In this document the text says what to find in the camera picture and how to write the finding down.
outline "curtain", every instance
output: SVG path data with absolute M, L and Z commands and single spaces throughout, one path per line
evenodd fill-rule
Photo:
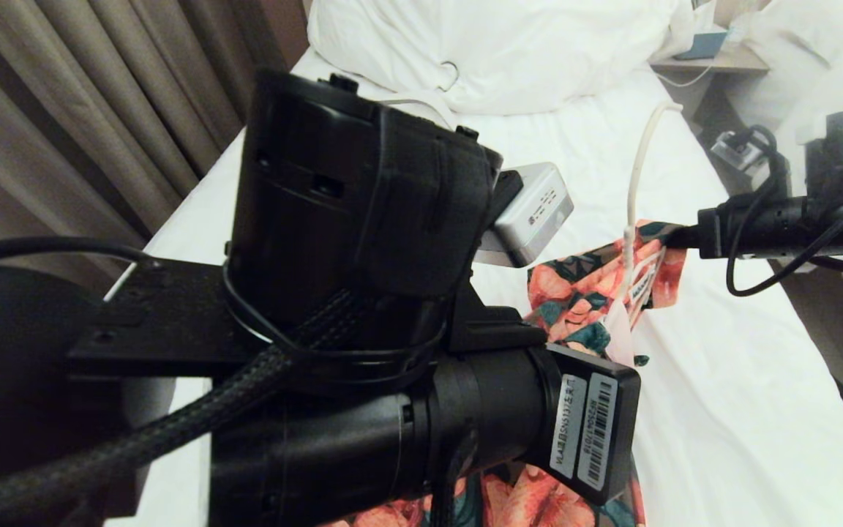
M 0 2 L 0 238 L 142 247 L 243 126 L 254 65 L 297 59 L 267 12 L 266 0 Z M 98 288 L 123 268 L 21 263 Z

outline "barcode label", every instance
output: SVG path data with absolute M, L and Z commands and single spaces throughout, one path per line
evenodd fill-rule
M 578 460 L 578 478 L 594 490 L 603 488 L 607 473 L 616 389 L 618 386 L 615 379 L 599 373 L 591 375 L 588 406 L 585 407 L 581 457 Z
M 581 444 L 581 410 L 585 407 L 586 392 L 588 381 L 568 373 L 561 376 L 558 416 L 555 418 L 555 435 L 548 464 L 568 478 L 574 476 L 574 460 Z

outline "wooden nightstand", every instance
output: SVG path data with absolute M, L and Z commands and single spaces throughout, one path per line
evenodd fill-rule
M 708 87 L 712 86 L 717 78 L 725 81 L 736 75 L 763 75 L 770 67 L 763 62 L 762 58 L 753 53 L 746 46 L 737 46 L 732 50 L 722 50 L 715 58 L 703 58 L 696 60 L 675 60 L 673 58 L 662 59 L 649 63 L 653 71 L 668 77 L 673 83 L 685 84 L 693 81 L 700 74 L 711 67 L 705 76 L 701 77 L 691 86 L 677 87 L 662 81 L 663 86 L 669 92 L 672 100 L 685 106 L 682 116 L 692 127 L 695 134 L 700 133 L 702 127 L 695 122 L 695 113 L 705 99 Z

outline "white bedding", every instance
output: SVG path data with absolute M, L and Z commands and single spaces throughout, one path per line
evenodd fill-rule
M 326 77 L 313 51 L 295 72 Z M 383 90 L 361 82 L 361 94 Z M 576 209 L 539 260 L 618 238 L 633 154 L 650 111 L 667 99 L 650 71 L 553 113 L 458 116 L 506 166 L 549 160 L 561 169 Z M 149 246 L 162 257 L 218 264 L 230 237 L 240 135 Z M 642 174 L 640 217 L 693 223 L 699 208 L 726 198 L 680 116 L 659 125 Z M 762 261 L 739 280 L 769 275 Z M 819 353 L 782 289 L 735 298 L 721 261 L 689 254 L 680 299 L 643 316 L 634 331 L 642 397 L 633 450 L 652 527 L 843 525 L 843 404 Z M 476 266 L 488 304 L 528 309 L 525 270 Z M 178 400 L 203 384 L 180 381 Z M 155 463 L 140 514 L 120 525 L 204 524 L 207 443 Z

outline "white cable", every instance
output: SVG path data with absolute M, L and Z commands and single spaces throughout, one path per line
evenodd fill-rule
M 676 88 L 686 88 L 686 87 L 692 86 L 692 84 L 698 83 L 698 81 L 702 80 L 702 77 L 705 77 L 705 75 L 708 74 L 708 71 L 711 71 L 712 67 L 713 67 L 713 63 L 710 64 L 710 66 L 706 67 L 705 71 L 702 71 L 701 73 L 699 73 L 698 77 L 695 77 L 694 79 L 688 81 L 688 83 L 682 83 L 682 84 L 676 83 L 676 81 L 673 81 L 672 79 L 666 77 L 665 75 L 660 75 L 659 73 L 656 73 L 656 77 L 659 77 L 659 79 L 662 79 L 663 81 L 665 81 L 665 83 L 669 84 L 669 86 L 675 86 Z
M 649 140 L 652 139 L 653 133 L 656 131 L 656 125 L 659 124 L 659 117 L 662 116 L 663 111 L 675 110 L 680 113 L 682 109 L 682 104 L 670 100 L 662 101 L 650 114 L 649 122 L 646 123 L 646 128 L 642 131 L 640 145 L 636 149 L 636 159 L 633 160 L 633 171 L 629 176 L 629 191 L 626 193 L 626 227 L 623 227 L 623 283 L 620 285 L 613 304 L 623 302 L 623 298 L 626 298 L 629 287 L 633 283 L 633 244 L 636 242 L 636 190 L 640 186 L 640 174 L 642 173 L 643 161 L 646 161 L 646 151 L 649 150 Z
M 448 108 L 448 104 L 438 96 L 430 92 L 402 92 L 397 94 L 388 94 L 388 96 L 379 97 L 375 101 L 388 106 L 395 106 L 398 104 L 422 104 L 431 108 L 441 117 L 441 121 L 448 127 L 448 130 L 454 131 L 457 129 L 457 119 L 454 113 Z

